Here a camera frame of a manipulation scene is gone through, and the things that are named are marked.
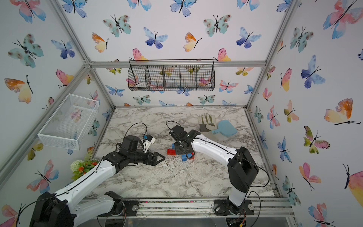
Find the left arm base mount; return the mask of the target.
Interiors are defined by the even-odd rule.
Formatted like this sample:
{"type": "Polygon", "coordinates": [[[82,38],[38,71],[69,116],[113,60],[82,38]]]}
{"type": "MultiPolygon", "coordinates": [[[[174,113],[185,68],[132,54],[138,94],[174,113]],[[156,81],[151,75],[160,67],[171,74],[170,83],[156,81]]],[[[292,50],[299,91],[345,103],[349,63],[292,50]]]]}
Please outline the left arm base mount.
{"type": "Polygon", "coordinates": [[[136,217],[140,202],[138,200],[122,199],[114,202],[114,205],[104,217],[136,217]]]}

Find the red 2x4 lego brick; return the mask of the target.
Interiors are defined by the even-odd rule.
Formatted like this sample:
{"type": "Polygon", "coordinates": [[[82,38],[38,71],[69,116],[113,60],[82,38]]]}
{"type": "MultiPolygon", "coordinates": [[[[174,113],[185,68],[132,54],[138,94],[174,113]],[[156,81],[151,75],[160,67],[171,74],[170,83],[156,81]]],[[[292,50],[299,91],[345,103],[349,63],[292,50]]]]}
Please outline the red 2x4 lego brick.
{"type": "Polygon", "coordinates": [[[168,149],[167,150],[167,155],[176,156],[176,151],[174,149],[168,149]]]}

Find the blue 2x4 lego brick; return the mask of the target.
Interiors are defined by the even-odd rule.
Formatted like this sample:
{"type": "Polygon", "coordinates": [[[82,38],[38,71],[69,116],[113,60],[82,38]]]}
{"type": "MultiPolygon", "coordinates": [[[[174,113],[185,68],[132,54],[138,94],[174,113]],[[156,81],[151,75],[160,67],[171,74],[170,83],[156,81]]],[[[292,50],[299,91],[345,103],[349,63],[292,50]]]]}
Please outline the blue 2x4 lego brick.
{"type": "Polygon", "coordinates": [[[189,157],[191,156],[191,154],[184,154],[181,156],[182,161],[187,161],[190,160],[189,157]]]}

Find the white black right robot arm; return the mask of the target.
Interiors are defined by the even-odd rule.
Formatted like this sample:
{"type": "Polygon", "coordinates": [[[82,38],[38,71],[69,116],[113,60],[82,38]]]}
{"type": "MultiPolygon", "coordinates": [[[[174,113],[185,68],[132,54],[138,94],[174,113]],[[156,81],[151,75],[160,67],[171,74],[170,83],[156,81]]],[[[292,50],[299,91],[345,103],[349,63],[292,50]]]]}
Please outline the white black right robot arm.
{"type": "Polygon", "coordinates": [[[187,132],[183,127],[176,125],[169,134],[175,140],[174,146],[177,154],[202,153],[227,167],[229,181],[232,190],[228,197],[228,203],[240,208],[247,196],[247,193],[259,173],[248,149],[230,148],[210,140],[196,130],[187,132]]]}

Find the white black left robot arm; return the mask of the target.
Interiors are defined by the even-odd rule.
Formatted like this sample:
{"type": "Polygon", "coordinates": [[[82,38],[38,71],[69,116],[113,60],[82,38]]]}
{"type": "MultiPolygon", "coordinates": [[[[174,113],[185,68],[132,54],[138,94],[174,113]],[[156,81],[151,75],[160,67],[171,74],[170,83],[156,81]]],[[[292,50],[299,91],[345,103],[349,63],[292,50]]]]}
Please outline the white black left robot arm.
{"type": "Polygon", "coordinates": [[[165,157],[148,150],[155,138],[146,135],[142,139],[126,136],[122,143],[116,144],[113,152],[103,156],[94,168],[76,181],[53,194],[43,193],[38,197],[30,221],[31,227],[77,227],[80,224],[103,214],[114,217],[126,216],[126,205],[123,198],[109,191],[104,196],[81,203],[105,180],[113,177],[125,167],[142,163],[156,166],[165,157]]]}

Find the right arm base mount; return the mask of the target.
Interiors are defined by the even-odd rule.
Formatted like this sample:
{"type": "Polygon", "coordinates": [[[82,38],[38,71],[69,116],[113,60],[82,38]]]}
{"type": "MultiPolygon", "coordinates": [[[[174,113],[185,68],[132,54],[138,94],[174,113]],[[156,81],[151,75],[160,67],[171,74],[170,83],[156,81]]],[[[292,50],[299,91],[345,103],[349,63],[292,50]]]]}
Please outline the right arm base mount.
{"type": "Polygon", "coordinates": [[[244,200],[240,206],[236,206],[228,199],[216,199],[213,213],[217,216],[254,215],[254,207],[251,200],[244,200]]]}

